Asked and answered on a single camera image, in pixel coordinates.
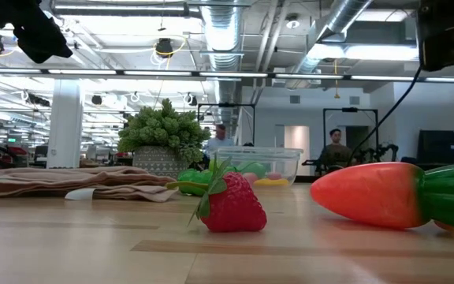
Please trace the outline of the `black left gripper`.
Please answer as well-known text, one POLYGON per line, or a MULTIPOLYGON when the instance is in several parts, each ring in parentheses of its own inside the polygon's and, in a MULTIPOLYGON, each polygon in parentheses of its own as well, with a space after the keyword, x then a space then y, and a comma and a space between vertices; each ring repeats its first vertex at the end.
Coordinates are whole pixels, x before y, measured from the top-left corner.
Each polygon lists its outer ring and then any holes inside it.
POLYGON ((70 58, 73 52, 60 28, 40 8, 36 0, 0 0, 0 28, 11 24, 18 47, 34 62, 52 56, 70 58))

